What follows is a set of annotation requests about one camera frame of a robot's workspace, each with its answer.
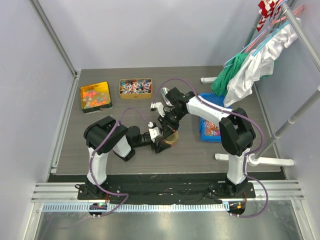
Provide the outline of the gold tin of star candies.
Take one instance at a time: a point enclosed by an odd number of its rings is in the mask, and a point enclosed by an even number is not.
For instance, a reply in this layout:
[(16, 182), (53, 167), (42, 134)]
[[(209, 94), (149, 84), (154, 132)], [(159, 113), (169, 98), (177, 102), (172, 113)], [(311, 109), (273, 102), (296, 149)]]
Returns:
[(85, 114), (113, 107), (110, 88), (107, 81), (80, 87), (81, 110)]

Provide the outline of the gold tin of lollipops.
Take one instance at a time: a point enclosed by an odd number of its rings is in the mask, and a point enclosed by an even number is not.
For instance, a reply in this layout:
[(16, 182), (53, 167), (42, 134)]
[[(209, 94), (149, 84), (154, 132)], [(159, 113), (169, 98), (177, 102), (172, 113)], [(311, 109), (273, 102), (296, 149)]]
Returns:
[(153, 82), (151, 78), (121, 79), (119, 96), (122, 100), (151, 99)]

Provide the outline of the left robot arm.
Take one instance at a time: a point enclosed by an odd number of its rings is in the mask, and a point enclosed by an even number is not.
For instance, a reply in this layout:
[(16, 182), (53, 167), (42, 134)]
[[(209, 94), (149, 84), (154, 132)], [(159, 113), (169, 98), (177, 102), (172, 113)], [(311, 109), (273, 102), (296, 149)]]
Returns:
[(150, 122), (148, 127), (147, 132), (141, 133), (138, 126), (126, 127), (111, 116), (87, 127), (83, 137), (89, 152), (89, 168), (86, 183), (79, 190), (97, 200), (107, 194), (106, 168), (110, 152), (127, 162), (136, 154), (136, 148), (150, 146), (158, 154), (172, 146), (163, 140), (162, 131), (155, 123)]

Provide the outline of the blue plastic bin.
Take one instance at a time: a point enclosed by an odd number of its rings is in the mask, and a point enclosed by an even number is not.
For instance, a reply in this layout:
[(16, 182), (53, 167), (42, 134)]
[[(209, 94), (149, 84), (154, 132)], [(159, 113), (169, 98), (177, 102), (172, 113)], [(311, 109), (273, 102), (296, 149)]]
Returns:
[[(216, 96), (214, 93), (200, 93), (203, 99), (209, 101), (210, 103), (216, 104), (220, 107), (224, 107), (224, 96)], [(202, 142), (212, 142), (220, 143), (221, 134), (217, 125), (212, 122), (207, 121), (204, 118), (200, 119), (199, 125), (200, 141)]]

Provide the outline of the beige jar lid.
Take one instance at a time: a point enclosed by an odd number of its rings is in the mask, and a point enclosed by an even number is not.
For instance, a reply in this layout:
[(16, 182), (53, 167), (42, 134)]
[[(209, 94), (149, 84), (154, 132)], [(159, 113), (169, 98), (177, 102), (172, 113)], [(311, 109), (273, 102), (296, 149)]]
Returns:
[(174, 132), (173, 134), (171, 134), (168, 137), (164, 137), (164, 135), (162, 136), (162, 140), (175, 140), (175, 139), (179, 139), (178, 131)]

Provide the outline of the clear plastic jar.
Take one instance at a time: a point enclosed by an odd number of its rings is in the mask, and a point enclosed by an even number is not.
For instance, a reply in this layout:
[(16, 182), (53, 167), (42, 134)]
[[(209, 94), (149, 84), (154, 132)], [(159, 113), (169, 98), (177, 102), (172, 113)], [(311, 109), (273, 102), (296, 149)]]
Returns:
[(171, 139), (171, 140), (164, 139), (163, 142), (166, 145), (169, 145), (170, 147), (174, 147), (176, 145), (176, 143), (178, 142), (178, 139)]

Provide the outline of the silver metal scoop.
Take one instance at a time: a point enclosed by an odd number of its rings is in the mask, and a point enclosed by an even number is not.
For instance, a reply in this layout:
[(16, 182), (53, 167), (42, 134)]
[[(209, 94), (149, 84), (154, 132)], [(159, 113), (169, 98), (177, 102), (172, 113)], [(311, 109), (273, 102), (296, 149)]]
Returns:
[(169, 101), (169, 99), (166, 97), (167, 93), (169, 92), (169, 89), (167, 87), (162, 87), (160, 90), (161, 96), (165, 102), (165, 104), (169, 107), (172, 107), (173, 105)]

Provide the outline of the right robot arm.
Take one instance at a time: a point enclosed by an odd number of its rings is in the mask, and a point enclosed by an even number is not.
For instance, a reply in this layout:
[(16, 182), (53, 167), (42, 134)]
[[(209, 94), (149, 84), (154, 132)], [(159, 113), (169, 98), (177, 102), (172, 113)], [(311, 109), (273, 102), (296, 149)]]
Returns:
[(245, 154), (247, 154), (256, 138), (252, 124), (248, 121), (246, 111), (242, 108), (230, 110), (213, 104), (196, 93), (190, 91), (186, 94), (177, 88), (172, 88), (165, 96), (171, 107), (165, 110), (161, 102), (151, 104), (152, 111), (158, 111), (158, 121), (162, 127), (164, 138), (175, 133), (180, 120), (187, 114), (203, 118), (218, 126), (221, 144), (228, 153), (228, 171), (223, 194), (236, 198), (243, 193), (248, 182), (245, 170)]

